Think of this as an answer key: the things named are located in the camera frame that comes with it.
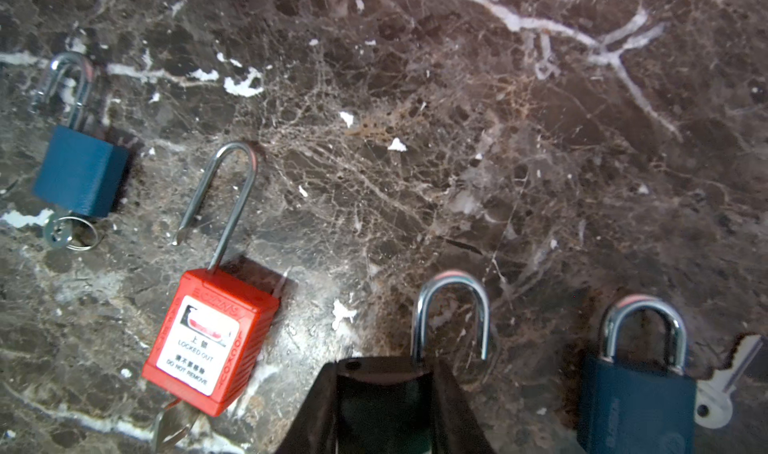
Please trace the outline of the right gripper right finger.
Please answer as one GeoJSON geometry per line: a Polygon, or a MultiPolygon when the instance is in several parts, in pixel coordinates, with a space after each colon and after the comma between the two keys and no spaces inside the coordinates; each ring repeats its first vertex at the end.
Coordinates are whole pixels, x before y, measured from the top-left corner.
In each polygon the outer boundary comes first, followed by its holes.
{"type": "Polygon", "coordinates": [[[494,453],[452,370],[432,362],[432,453],[494,453]]]}

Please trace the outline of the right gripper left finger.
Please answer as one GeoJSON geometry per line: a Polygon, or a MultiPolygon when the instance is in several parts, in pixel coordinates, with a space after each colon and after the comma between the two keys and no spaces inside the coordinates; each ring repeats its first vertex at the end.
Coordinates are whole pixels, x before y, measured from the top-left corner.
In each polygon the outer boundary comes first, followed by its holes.
{"type": "Polygon", "coordinates": [[[337,452],[337,377],[337,363],[322,367],[275,454],[337,452]]]}

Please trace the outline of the black padlock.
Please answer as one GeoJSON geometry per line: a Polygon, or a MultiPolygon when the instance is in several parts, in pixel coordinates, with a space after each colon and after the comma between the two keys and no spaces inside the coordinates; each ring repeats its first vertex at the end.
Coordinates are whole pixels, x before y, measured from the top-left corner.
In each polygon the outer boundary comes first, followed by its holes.
{"type": "Polygon", "coordinates": [[[440,359],[426,354],[428,310],[435,295],[451,285],[472,291],[481,358],[488,357],[490,304],[484,286],[463,271],[434,276],[419,293],[407,357],[358,357],[338,363],[338,453],[432,453],[432,362],[440,359]]]}

